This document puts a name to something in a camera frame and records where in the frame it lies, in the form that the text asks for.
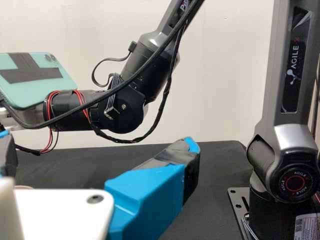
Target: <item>black robot arm segment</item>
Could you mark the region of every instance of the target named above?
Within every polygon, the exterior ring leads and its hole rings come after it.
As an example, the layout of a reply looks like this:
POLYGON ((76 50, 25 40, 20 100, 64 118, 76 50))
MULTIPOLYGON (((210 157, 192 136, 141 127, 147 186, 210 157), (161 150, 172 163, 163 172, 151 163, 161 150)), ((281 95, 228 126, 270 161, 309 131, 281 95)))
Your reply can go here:
MULTIPOLYGON (((128 80, 161 46, 168 38, 178 21, 184 15, 188 7, 195 0, 172 0, 158 28, 155 31, 141 35, 136 48, 124 66, 121 77, 128 80)), ((198 12, 204 0, 198 0, 187 22, 184 30, 188 27, 195 14, 198 12)), ((156 61, 136 77, 131 86, 145 95, 146 104, 153 102, 163 88, 169 72, 170 61, 174 51, 175 40, 173 40, 156 61)), ((179 63, 179 56, 175 60, 175 66, 179 63)))
MULTIPOLYGON (((171 69, 172 62, 173 68, 179 62, 178 50, 175 49, 178 34, 180 34, 181 38, 183 32, 199 10, 203 1, 204 0, 171 1, 158 28, 153 32, 143 34, 138 43, 135 44, 134 47, 129 48, 129 51, 132 53, 124 66, 121 75, 114 74, 108 89, 112 90, 121 83, 129 81, 135 73, 146 64, 153 54, 167 41, 177 23, 181 20, 184 13, 189 9, 191 6, 190 4, 193 2, 193 10, 190 12, 190 17, 188 17, 183 28, 180 29, 180 33, 177 32, 177 35, 153 63, 148 67, 145 67, 128 86, 87 109, 91 123, 99 129, 110 130, 118 134, 132 132, 142 123, 147 104, 156 99, 165 82, 168 82, 168 78, 171 77, 169 75, 171 75, 173 71, 173 69, 171 69)), ((82 91, 82 94, 84 95, 86 102, 91 102, 94 99, 103 96, 105 92, 87 90, 82 91)), ((46 121, 49 120, 47 103, 48 101, 45 101, 43 106, 43 114, 46 121)), ((62 115, 80 105, 81 103, 75 92, 63 91, 52 99, 50 107, 52 111, 51 115, 62 115)), ((51 127, 57 131, 92 130, 92 125, 81 111, 69 115, 51 127)))

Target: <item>white label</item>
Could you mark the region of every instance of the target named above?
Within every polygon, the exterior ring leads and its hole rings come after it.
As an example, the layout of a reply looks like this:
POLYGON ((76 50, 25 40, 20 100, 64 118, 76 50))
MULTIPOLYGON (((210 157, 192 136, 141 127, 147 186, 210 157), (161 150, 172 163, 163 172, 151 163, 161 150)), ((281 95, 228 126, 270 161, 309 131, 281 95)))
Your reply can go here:
POLYGON ((295 218, 294 240, 320 239, 320 213, 299 215, 295 218))

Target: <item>white wall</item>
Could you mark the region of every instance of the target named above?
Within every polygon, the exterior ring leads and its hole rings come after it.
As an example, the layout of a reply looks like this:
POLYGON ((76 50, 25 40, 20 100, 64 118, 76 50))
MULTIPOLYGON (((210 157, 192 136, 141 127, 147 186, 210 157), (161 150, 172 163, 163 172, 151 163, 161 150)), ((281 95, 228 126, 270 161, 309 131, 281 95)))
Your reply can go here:
MULTIPOLYGON (((81 89, 104 57, 127 54, 132 40, 154 30, 170 0, 1 0, 0 52, 52 52, 81 89)), ((158 128, 143 144, 239 140, 247 144, 261 118, 272 0, 207 0, 184 35, 158 128)), ((107 63, 97 72, 120 72, 107 63)), ((141 136, 151 126, 161 98, 149 106, 141 127, 120 137, 141 136)), ((42 148, 48 129, 14 132, 15 141, 42 148)), ((115 144, 93 132, 63 132, 58 148, 115 144)))

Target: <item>metal mounting plate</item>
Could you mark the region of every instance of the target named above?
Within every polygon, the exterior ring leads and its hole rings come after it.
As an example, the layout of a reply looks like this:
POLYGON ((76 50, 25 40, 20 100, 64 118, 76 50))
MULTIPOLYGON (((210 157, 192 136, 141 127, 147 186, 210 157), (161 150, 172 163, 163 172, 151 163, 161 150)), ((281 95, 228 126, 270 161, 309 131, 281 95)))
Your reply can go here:
POLYGON ((229 199, 233 208, 243 240, 254 240, 241 219, 249 212, 249 187, 228 188, 229 199))

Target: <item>black connector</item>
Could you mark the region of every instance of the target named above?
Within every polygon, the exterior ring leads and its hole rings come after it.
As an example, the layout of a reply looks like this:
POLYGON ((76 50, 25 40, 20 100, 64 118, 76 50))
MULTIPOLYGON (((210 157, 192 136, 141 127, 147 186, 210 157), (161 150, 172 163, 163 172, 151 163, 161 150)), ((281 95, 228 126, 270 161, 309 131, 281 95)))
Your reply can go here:
POLYGON ((128 48, 128 51, 129 51, 130 53, 132 53, 132 52, 136 49, 136 46, 137 46, 137 43, 136 43, 135 41, 132 41, 132 42, 130 43, 130 46, 129 46, 129 48, 128 48))

